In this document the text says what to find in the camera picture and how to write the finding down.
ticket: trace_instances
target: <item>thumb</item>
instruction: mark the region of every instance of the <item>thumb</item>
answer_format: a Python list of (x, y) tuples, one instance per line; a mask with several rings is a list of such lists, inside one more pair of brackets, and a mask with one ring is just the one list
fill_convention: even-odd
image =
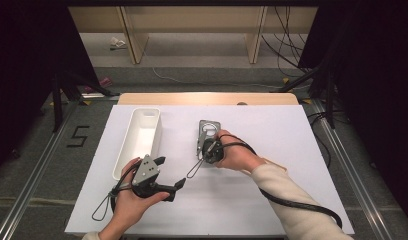
[(170, 194), (168, 192), (158, 192), (154, 195), (152, 195), (151, 197), (148, 197), (146, 199), (148, 206), (152, 206), (158, 202), (163, 201), (164, 199), (166, 199), (168, 196), (170, 196)]

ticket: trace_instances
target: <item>hand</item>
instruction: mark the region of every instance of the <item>hand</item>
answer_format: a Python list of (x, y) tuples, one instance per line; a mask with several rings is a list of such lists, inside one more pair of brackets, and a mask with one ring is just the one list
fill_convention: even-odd
[[(136, 162), (139, 158), (131, 160), (122, 170), (122, 175)], [(123, 183), (131, 184), (133, 172), (130, 172)], [(123, 190), (117, 195), (116, 209), (108, 225), (99, 233), (101, 240), (119, 239), (123, 233), (132, 225), (136, 224), (152, 205), (166, 199), (169, 196), (167, 192), (159, 192), (149, 198), (140, 198), (133, 191)]]
[[(216, 138), (220, 138), (226, 134), (232, 135), (230, 132), (222, 129), (217, 132)], [(232, 142), (240, 142), (240, 140), (231, 136), (223, 136), (220, 138), (220, 141), (223, 145)], [(229, 146), (225, 147), (223, 150), (225, 152), (224, 158), (214, 164), (218, 168), (229, 168), (236, 171), (245, 170), (251, 173), (254, 168), (266, 163), (264, 159), (242, 146)]]

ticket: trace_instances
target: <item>white tabletop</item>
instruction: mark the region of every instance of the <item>white tabletop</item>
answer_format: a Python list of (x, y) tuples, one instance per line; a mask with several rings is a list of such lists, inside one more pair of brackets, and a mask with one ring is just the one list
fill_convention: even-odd
[[(91, 218), (116, 184), (112, 171), (134, 109), (161, 111), (162, 137), (157, 182), (173, 185), (196, 164), (200, 120), (213, 120), (251, 145), (262, 157), (288, 168), (291, 178), (322, 206), (336, 212), (343, 230), (353, 234), (350, 221), (326, 168), (304, 110), (290, 106), (134, 106), (116, 105), (79, 194), (67, 233), (100, 231), (111, 218), (109, 207), (101, 222)], [(97, 213), (102, 216), (103, 209)], [(126, 234), (142, 237), (262, 237), (284, 236), (285, 231), (268, 200), (246, 175), (203, 165), (188, 179), (174, 202), (151, 207)]]

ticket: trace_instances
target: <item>white rectangular container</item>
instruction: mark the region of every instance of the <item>white rectangular container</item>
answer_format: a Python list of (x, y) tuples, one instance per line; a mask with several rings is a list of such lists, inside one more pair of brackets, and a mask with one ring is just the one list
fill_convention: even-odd
[(157, 108), (137, 108), (133, 111), (129, 126), (120, 149), (113, 178), (119, 180), (123, 167), (136, 157), (150, 155), (157, 158), (161, 139), (160, 110)]

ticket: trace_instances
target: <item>person's right hand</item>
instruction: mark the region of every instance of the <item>person's right hand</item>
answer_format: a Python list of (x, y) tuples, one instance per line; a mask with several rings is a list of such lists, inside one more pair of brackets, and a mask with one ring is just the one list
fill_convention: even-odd
[[(241, 142), (235, 137), (231, 137), (230, 132), (220, 130), (216, 138), (220, 138), (222, 144)], [(218, 168), (228, 168), (236, 171), (247, 171), (251, 173), (256, 167), (265, 164), (265, 160), (253, 154), (249, 149), (243, 146), (228, 146), (223, 149), (225, 156), (219, 162), (214, 163)]]

